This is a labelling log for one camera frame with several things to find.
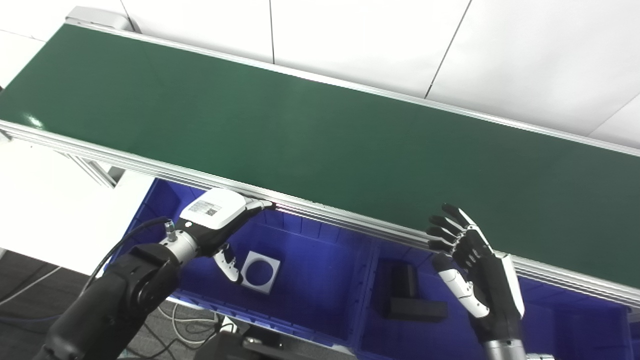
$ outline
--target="blue plastic bin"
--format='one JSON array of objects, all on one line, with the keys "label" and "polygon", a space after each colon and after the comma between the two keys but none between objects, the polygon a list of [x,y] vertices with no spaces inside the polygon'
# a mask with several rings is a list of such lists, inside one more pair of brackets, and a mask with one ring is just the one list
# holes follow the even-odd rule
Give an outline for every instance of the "blue plastic bin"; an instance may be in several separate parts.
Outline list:
[{"label": "blue plastic bin", "polygon": [[[179,211],[202,190],[154,181],[129,230]],[[125,244],[159,241],[158,226]],[[485,360],[467,312],[434,273],[431,253],[277,211],[263,211],[231,239],[238,266],[250,250],[282,263],[270,295],[231,283],[211,259],[184,269],[174,297],[247,322],[325,345],[353,348],[361,360]],[[420,296],[449,304],[440,323],[384,319],[390,273],[399,263],[418,269]],[[639,360],[640,325],[625,306],[521,279],[528,352],[561,360]]]},{"label": "blue plastic bin", "polygon": [[[358,358],[375,360],[485,360],[468,315],[433,271],[432,254],[383,241],[372,269],[371,301],[365,310]],[[387,320],[380,308],[390,296],[390,271],[399,263],[417,267],[420,296],[446,301],[449,317],[440,323]],[[627,308],[572,291],[521,279],[525,300],[524,345],[527,352],[562,360],[631,360]]]},{"label": "blue plastic bin", "polygon": [[[155,180],[129,230],[158,216],[174,220],[182,208],[203,193]],[[123,247],[158,242],[161,226]],[[249,251],[281,261],[269,295],[230,282],[209,258],[185,266],[178,299],[316,341],[353,346],[362,323],[372,256],[378,240],[278,211],[263,211],[228,241],[242,267]]]}]

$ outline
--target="robotic hand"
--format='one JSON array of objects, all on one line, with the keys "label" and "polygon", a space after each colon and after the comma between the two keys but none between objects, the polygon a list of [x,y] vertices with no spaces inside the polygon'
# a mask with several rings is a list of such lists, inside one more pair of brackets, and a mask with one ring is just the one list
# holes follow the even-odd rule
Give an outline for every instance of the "robotic hand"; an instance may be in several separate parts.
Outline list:
[{"label": "robotic hand", "polygon": [[215,188],[189,204],[160,243],[134,246],[51,326],[34,360],[114,360],[155,308],[178,287],[180,270],[195,257],[213,258],[225,275],[241,281],[226,242],[251,217],[271,207]]},{"label": "robotic hand", "polygon": [[[469,311],[471,326],[491,360],[526,360],[521,319],[524,303],[511,256],[496,254],[480,228],[461,209],[443,204],[454,220],[433,216],[427,233],[436,236],[433,267]],[[463,276],[451,261],[464,270]]]}]

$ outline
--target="qr code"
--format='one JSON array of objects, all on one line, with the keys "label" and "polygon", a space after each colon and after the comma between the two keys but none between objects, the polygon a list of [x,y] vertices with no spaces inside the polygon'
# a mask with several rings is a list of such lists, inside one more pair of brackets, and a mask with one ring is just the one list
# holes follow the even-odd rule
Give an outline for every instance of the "qr code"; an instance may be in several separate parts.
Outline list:
[{"label": "qr code", "polygon": [[209,215],[210,217],[212,217],[220,209],[221,209],[221,207],[219,207],[218,205],[211,204],[210,202],[206,202],[206,201],[200,200],[200,201],[196,202],[195,204],[191,205],[191,207],[189,208],[189,211],[192,211],[192,212],[198,213],[198,214]]}]

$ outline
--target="floor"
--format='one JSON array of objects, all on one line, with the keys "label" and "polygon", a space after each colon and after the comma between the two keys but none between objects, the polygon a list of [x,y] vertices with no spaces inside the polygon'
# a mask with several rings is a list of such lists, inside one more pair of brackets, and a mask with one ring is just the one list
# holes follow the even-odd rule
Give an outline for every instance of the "floor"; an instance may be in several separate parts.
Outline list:
[{"label": "floor", "polygon": [[[47,274],[56,266],[29,258],[14,252],[7,252],[0,258],[0,301],[15,291],[22,289],[34,280]],[[51,276],[34,285],[23,294],[0,307],[0,359],[29,360],[38,352],[45,339],[48,328],[55,321],[23,322],[8,318],[46,318],[58,315],[71,305],[80,289],[86,282],[87,276],[62,268]],[[161,309],[171,313],[174,304],[164,302]],[[195,310],[178,306],[176,318],[213,318],[210,311]],[[183,323],[178,328],[191,340],[203,340],[209,334],[206,323],[190,323],[188,327]],[[147,318],[147,325],[159,336],[163,343],[174,339],[171,320],[163,316],[158,310]],[[284,338],[284,348],[317,360],[353,360],[354,357],[342,352],[315,345],[296,338]],[[142,328],[131,341],[129,347],[143,356],[150,356],[160,351],[164,346],[154,338],[145,328]],[[164,353],[156,359],[162,360],[191,360],[194,350],[179,343],[171,347],[172,354]],[[131,353],[123,353],[121,357],[134,357]]]}]

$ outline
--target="white cable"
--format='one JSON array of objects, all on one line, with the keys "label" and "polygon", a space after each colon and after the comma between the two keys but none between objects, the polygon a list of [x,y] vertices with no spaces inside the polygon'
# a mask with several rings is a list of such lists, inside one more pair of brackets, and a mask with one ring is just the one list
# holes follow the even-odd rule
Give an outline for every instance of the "white cable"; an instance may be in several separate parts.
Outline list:
[{"label": "white cable", "polygon": [[62,266],[58,266],[57,268],[51,270],[50,272],[46,273],[45,275],[43,275],[41,278],[39,278],[38,280],[32,282],[31,284],[25,286],[24,288],[22,288],[22,290],[18,291],[17,293],[11,295],[10,297],[0,301],[0,306],[5,305],[7,302],[13,300],[16,296],[20,295],[21,293],[24,293],[25,291],[29,290],[32,286],[34,286],[35,284],[39,283],[40,281],[43,281],[44,279],[48,278],[49,276],[51,276],[54,272],[60,270]]},{"label": "white cable", "polygon": [[178,327],[175,325],[175,321],[176,321],[176,319],[175,319],[175,310],[177,308],[178,308],[178,304],[174,305],[173,312],[171,313],[171,324],[173,325],[173,331],[175,331],[175,335],[178,336],[178,338],[180,338],[180,340],[182,340],[182,341],[184,341],[185,343],[188,343],[188,344],[193,344],[193,345],[204,344],[204,342],[206,340],[200,340],[200,341],[189,340],[189,339],[185,338],[184,336],[182,336],[182,334],[178,331]]},{"label": "white cable", "polygon": [[215,322],[217,323],[218,320],[218,314],[214,313],[214,316],[216,317],[216,319],[207,319],[207,318],[195,318],[195,319],[176,319],[176,318],[172,318],[171,315],[165,313],[164,310],[162,310],[161,307],[158,306],[158,311],[160,311],[160,313],[167,319],[169,320],[175,320],[175,322]]}]

